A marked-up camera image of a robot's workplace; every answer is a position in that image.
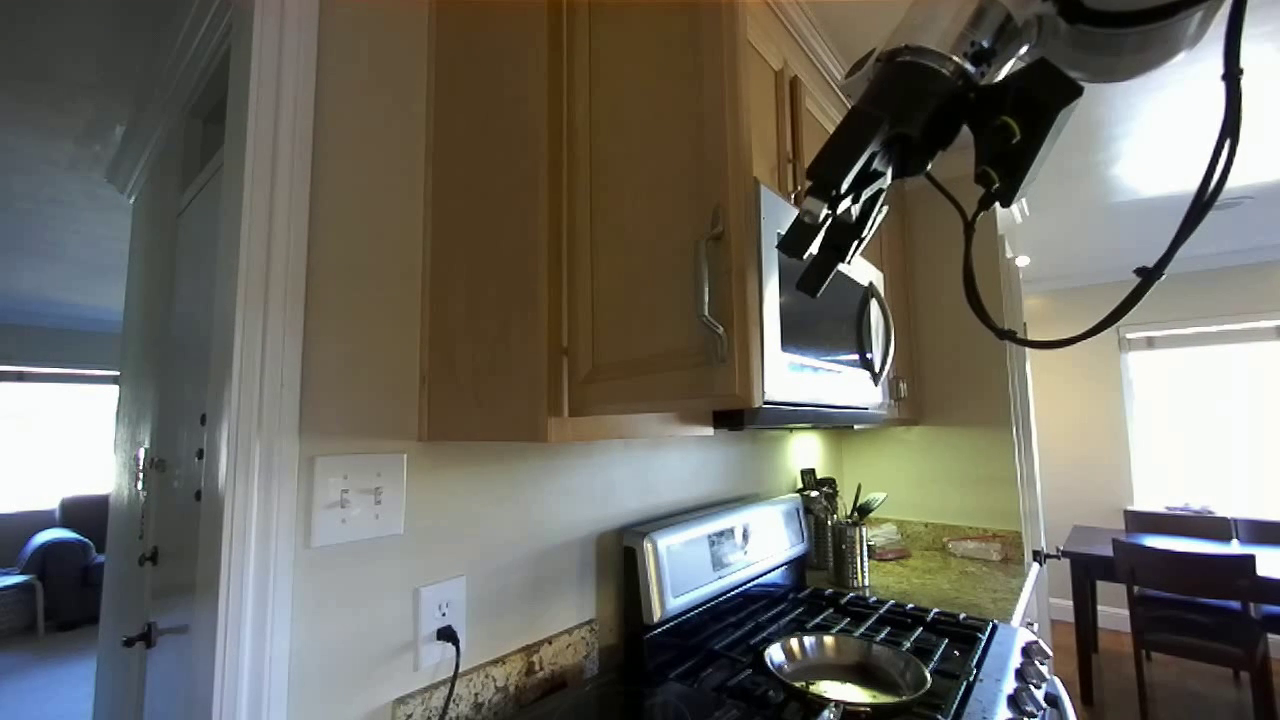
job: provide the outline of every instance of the ceiling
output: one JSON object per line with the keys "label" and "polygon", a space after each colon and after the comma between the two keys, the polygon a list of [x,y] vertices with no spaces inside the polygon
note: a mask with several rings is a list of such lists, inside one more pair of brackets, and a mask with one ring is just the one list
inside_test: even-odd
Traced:
{"label": "ceiling", "polygon": [[[907,0],[798,0],[832,67],[883,45]],[[128,201],[106,180],[170,0],[0,0],[0,327],[117,327]],[[1215,38],[1134,84],[1089,87],[1040,157],[1010,244],[1028,290],[1125,279],[1177,226],[1215,127]],[[1280,0],[1243,38],[1243,148],[1177,268],[1280,262]]]}

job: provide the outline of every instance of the over-the-range microwave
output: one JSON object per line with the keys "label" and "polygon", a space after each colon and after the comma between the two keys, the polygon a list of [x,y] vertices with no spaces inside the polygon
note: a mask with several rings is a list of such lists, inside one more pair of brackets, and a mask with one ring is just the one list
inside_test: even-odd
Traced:
{"label": "over-the-range microwave", "polygon": [[761,190],[761,402],[716,412],[719,428],[748,425],[867,425],[888,412],[898,354],[883,272],[845,262],[819,298],[798,294],[800,262],[775,254],[798,209]]}

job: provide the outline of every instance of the window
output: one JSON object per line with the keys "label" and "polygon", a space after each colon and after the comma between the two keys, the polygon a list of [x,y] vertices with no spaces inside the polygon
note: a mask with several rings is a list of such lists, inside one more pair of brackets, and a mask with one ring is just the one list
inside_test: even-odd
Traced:
{"label": "window", "polygon": [[117,381],[0,372],[0,513],[112,491]]}
{"label": "window", "polygon": [[1134,505],[1280,516],[1280,326],[1127,332]]}

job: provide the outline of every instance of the dining table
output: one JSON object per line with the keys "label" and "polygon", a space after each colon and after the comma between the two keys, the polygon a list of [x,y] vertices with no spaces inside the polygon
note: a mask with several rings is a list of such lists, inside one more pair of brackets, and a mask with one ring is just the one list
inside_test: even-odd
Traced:
{"label": "dining table", "polygon": [[1115,538],[1125,538],[1134,545],[1149,545],[1149,550],[1177,550],[1177,552],[1252,552],[1258,556],[1258,601],[1280,606],[1280,545],[1242,545],[1242,540],[1162,538],[1162,534],[1075,524],[1069,534],[1063,556],[1073,568],[1081,705],[1094,705],[1097,585],[1120,585],[1115,556],[1111,556]]}

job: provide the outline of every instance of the gas stove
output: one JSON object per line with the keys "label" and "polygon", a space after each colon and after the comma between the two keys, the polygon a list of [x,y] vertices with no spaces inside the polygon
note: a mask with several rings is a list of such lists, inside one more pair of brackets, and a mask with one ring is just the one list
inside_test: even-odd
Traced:
{"label": "gas stove", "polygon": [[625,677],[646,682],[646,720],[812,720],[808,694],[766,670],[798,633],[845,633],[915,658],[933,684],[906,720],[1069,720],[1050,649],[999,620],[803,585],[798,496],[739,501],[625,534]]}

